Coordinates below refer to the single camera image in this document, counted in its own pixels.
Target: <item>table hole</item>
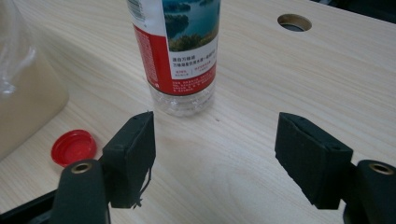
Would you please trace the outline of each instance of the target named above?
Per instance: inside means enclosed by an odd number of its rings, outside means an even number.
[[[283,28],[294,32],[304,32],[312,28],[311,21],[295,14],[282,15],[277,18],[277,23]]]

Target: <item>bottle label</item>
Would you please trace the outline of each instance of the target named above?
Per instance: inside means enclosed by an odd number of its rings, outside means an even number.
[[[220,0],[127,0],[148,82],[188,95],[214,80]]]

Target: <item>lake image on label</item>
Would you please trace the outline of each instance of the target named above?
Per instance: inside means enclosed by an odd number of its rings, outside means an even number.
[[[163,0],[170,51],[197,49],[219,31],[220,0]]]

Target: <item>clear plastic bottle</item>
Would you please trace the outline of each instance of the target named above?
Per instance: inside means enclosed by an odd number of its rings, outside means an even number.
[[[220,0],[127,0],[156,106],[185,117],[213,102]]]
[[[151,96],[162,111],[176,117],[187,117],[205,110],[214,101],[215,81],[204,90],[191,95],[175,96],[157,91],[151,85]]]

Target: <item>red label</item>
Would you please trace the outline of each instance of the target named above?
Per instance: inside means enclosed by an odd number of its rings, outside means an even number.
[[[167,40],[165,36],[151,35],[134,26],[137,43],[148,82],[158,91],[171,95],[189,95],[210,85],[216,74],[216,64],[197,77],[172,79]]]

